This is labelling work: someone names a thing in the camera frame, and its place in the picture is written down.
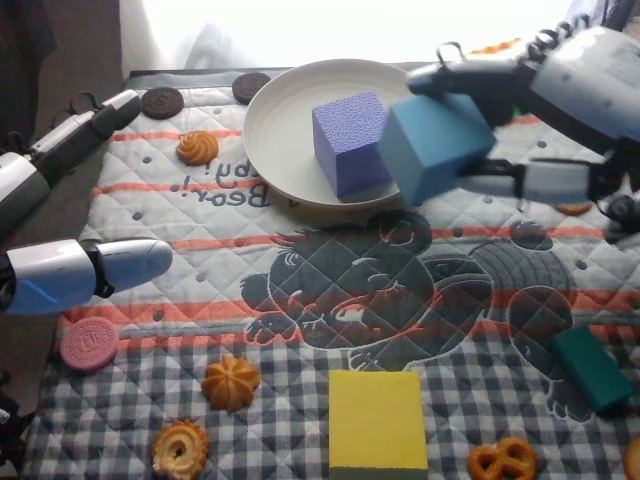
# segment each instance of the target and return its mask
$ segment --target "yellow sponge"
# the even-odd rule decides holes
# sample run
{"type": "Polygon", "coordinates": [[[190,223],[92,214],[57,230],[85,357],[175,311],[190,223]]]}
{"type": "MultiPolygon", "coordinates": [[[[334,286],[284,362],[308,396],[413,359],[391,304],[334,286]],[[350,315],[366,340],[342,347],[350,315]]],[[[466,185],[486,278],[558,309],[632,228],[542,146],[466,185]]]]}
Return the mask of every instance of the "yellow sponge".
{"type": "Polygon", "coordinates": [[[385,478],[389,470],[389,478],[426,477],[417,373],[329,372],[329,467],[332,479],[359,476],[352,469],[366,469],[366,478],[375,476],[370,469],[386,470],[385,478]]]}

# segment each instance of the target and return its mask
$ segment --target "textured purple block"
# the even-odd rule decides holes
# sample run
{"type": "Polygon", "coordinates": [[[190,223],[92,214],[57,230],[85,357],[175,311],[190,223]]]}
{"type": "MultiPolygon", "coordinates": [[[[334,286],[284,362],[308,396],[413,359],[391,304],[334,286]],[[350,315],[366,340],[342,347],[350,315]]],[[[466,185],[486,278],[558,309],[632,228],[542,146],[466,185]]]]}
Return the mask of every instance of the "textured purple block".
{"type": "Polygon", "coordinates": [[[391,182],[376,148],[386,112],[375,92],[313,109],[316,158],[338,197],[391,182]]]}

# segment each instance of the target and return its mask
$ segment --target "white backdrop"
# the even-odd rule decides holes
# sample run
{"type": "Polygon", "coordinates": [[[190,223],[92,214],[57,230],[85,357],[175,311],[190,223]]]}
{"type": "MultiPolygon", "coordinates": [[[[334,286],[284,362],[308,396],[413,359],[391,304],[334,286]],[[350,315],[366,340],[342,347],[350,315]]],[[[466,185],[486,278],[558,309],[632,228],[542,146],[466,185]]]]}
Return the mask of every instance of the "white backdrop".
{"type": "Polygon", "coordinates": [[[327,58],[433,60],[531,38],[571,0],[120,0],[122,70],[289,67],[327,58]]]}

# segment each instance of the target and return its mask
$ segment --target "plate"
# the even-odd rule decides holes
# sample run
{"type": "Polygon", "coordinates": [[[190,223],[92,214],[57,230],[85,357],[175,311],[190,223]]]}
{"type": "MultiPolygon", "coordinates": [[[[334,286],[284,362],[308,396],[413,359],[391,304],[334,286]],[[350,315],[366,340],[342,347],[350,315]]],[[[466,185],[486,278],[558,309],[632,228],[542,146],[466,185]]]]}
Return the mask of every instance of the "plate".
{"type": "Polygon", "coordinates": [[[373,90],[388,108],[410,94],[405,72],[368,60],[324,60],[289,70],[265,85],[249,104],[244,147],[258,174],[284,196],[321,208],[367,208],[399,195],[395,184],[340,200],[313,151],[311,110],[373,90]]]}

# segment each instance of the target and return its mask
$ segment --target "pink cookie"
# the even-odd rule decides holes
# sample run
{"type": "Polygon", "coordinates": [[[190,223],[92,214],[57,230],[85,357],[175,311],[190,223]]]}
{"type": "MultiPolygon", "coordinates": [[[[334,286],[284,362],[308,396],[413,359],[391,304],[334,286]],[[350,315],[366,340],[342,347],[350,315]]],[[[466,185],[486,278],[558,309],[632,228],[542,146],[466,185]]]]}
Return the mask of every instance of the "pink cookie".
{"type": "Polygon", "coordinates": [[[118,350],[118,329],[106,318],[83,318],[67,329],[60,355],[69,368],[93,372],[109,363],[118,350]]]}

